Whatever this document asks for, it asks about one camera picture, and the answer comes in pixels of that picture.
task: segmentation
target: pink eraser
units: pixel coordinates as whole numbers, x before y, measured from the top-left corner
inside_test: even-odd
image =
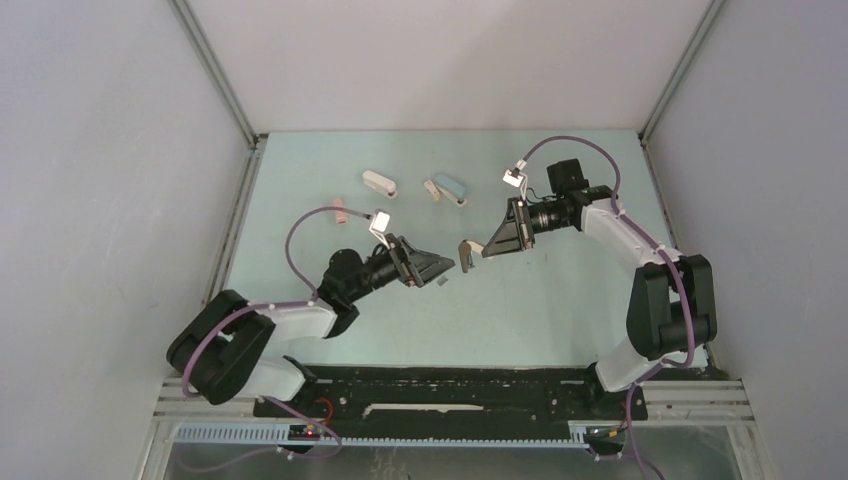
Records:
[[[344,207],[344,202],[342,202],[341,198],[336,197],[336,199],[333,200],[333,206]],[[339,225],[344,225],[345,223],[347,223],[347,214],[342,211],[336,210],[336,223]]]

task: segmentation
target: white wall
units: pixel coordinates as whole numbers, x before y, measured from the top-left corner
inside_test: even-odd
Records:
[[[651,141],[786,479],[844,478],[848,3],[729,2]]]
[[[259,132],[641,128],[708,0],[193,0]]]
[[[0,476],[129,478],[246,146],[164,0],[0,26]]]

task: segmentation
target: red wire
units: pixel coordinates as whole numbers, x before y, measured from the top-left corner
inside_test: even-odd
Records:
[[[315,403],[318,403],[318,402],[322,402],[322,403],[327,404],[327,409],[329,410],[329,412],[327,413],[327,418],[324,419],[324,425],[327,425],[328,423],[330,423],[330,419],[333,418],[333,402],[327,400],[324,397],[316,398]]]

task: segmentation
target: light blue tabletop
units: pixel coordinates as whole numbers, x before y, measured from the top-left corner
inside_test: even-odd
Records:
[[[583,366],[626,336],[632,273],[577,230],[537,236],[533,250],[494,259],[475,256],[462,274],[457,246],[485,244],[517,190],[503,172],[539,140],[580,135],[603,146],[621,167],[628,214],[664,242],[668,233],[636,133],[609,131],[445,131],[274,133],[268,139],[231,266],[228,288],[255,301],[306,299],[309,290],[286,265],[283,245],[304,212],[332,205],[392,215],[389,231],[416,248],[450,257],[456,267],[443,286],[394,282],[357,302],[360,317],[330,340],[299,339],[275,350],[303,363],[415,366]],[[539,150],[525,172],[539,195],[550,193],[545,167],[579,158],[592,185],[613,185],[607,161],[589,147],[555,142]],[[393,179],[388,199],[365,187],[362,172]],[[468,205],[434,203],[423,183],[438,173],[468,189]],[[367,222],[336,225],[319,214],[298,229],[294,261],[316,285],[330,256],[353,248],[370,254],[376,239]],[[703,366],[702,351],[695,366]]]

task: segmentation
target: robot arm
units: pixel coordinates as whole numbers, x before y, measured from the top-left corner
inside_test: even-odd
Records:
[[[519,174],[507,171],[504,179],[509,177],[512,181],[508,183],[521,188],[526,178]],[[625,271],[633,274],[627,338],[590,367],[591,380],[600,389],[624,390],[663,357],[687,348],[682,305],[671,301],[670,289],[676,290],[676,286],[668,264],[659,254],[661,249],[682,272],[695,344],[715,338],[712,269],[704,257],[686,257],[673,248],[648,244],[621,218],[623,210],[613,210],[609,187],[589,186],[578,160],[549,166],[548,179],[555,198],[539,203],[528,202],[523,194],[510,198],[506,216],[482,254],[490,257],[524,251],[533,248],[537,234],[575,227],[611,250]]]
[[[388,215],[381,218],[388,221]],[[311,389],[315,377],[296,360],[267,353],[269,346],[303,337],[332,338],[344,333],[359,315],[354,302],[394,280],[423,287],[454,266],[451,259],[420,251],[404,237],[383,233],[385,224],[372,233],[380,240],[365,261],[350,249],[330,258],[318,298],[291,306],[268,304],[229,324],[200,354],[190,373],[190,383],[211,404],[235,396],[273,396],[282,401],[311,405],[314,399],[298,398]],[[181,374],[209,332],[248,301],[233,290],[219,293],[189,324],[168,349],[168,362]]]

